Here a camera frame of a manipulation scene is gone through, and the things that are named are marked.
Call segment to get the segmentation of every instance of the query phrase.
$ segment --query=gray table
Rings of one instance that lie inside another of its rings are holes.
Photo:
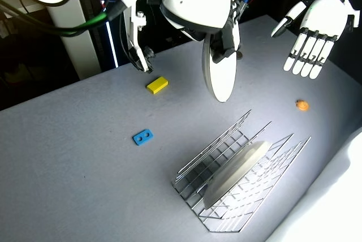
[[[0,112],[0,241],[264,241],[362,117],[362,87],[330,62],[317,80],[283,71],[295,36],[271,39],[274,25],[240,26],[244,58],[224,104],[193,42],[158,54],[151,75],[127,65]],[[170,84],[153,96],[145,86],[159,75]],[[312,139],[242,233],[211,234],[171,181],[249,109],[248,135],[272,120],[259,139]],[[154,139],[136,146],[146,128]]]

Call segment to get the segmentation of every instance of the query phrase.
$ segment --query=metal wire rack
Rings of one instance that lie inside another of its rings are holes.
[[[286,149],[293,133],[275,142],[269,151],[211,208],[203,196],[208,182],[246,145],[271,124],[249,139],[240,130],[251,110],[202,150],[178,172],[174,188],[210,232],[240,232],[283,176],[310,137]]]

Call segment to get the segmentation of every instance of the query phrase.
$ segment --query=yellow sponge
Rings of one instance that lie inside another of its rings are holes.
[[[151,91],[152,94],[156,94],[157,92],[159,92],[161,89],[163,89],[168,84],[169,84],[169,81],[161,76],[161,77],[157,78],[155,81],[153,81],[152,83],[150,83],[147,86],[147,89],[149,91]]]

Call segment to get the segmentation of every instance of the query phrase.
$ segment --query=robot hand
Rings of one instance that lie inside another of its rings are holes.
[[[354,10],[349,0],[302,0],[274,28],[271,36],[277,37],[283,33],[309,5],[284,70],[289,71],[293,67],[293,74],[300,74],[302,77],[309,75],[311,79],[315,79],[347,21],[351,19],[352,26],[358,27],[360,11]]]

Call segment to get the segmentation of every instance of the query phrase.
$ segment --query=orange object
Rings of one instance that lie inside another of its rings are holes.
[[[303,100],[297,100],[295,103],[296,107],[298,107],[301,111],[308,111],[309,110],[309,104],[306,101]]]

